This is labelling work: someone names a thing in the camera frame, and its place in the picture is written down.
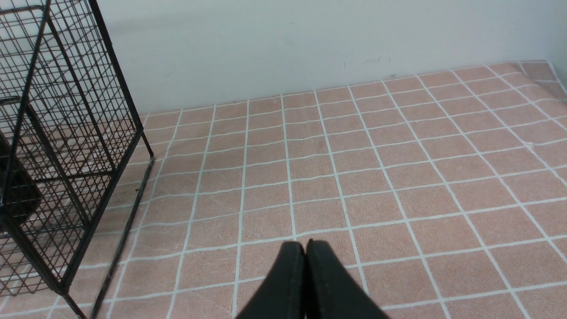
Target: wire mesh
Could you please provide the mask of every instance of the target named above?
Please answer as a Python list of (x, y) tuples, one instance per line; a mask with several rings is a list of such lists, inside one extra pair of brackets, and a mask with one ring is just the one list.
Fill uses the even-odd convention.
[(0, 2), (0, 296), (76, 270), (138, 122), (89, 1)]

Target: white wall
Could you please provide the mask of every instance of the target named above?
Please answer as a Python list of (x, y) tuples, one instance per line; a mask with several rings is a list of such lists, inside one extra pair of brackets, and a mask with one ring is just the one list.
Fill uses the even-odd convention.
[(555, 28), (549, 45), (549, 60), (555, 66), (559, 80), (567, 86), (567, 1), (557, 1), (553, 13)]
[(99, 0), (141, 111), (547, 58), (564, 0)]

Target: tile floor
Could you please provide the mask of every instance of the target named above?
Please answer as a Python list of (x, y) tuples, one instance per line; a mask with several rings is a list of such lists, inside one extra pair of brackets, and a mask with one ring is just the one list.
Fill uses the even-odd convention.
[[(281, 242), (327, 240), (392, 318), (563, 318), (567, 100), (545, 62), (143, 117), (158, 160), (99, 318), (231, 318)], [(137, 149), (71, 287), (98, 292)], [(0, 318), (72, 318), (51, 291)]]

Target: black object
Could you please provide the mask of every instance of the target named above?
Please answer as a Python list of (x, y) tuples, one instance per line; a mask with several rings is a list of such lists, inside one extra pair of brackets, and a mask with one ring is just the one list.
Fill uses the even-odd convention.
[(329, 244), (284, 242), (264, 282), (236, 319), (388, 319), (341, 265)]
[(149, 164), (99, 299), (154, 155), (96, 0), (0, 2), (0, 296), (49, 288), (86, 318), (69, 288), (141, 139)]

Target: floor tile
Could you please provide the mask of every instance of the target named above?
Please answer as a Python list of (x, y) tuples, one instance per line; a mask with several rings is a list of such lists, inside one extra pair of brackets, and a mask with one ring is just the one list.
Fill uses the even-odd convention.
[(484, 251), (431, 257), (427, 262), (444, 297), (506, 289)]

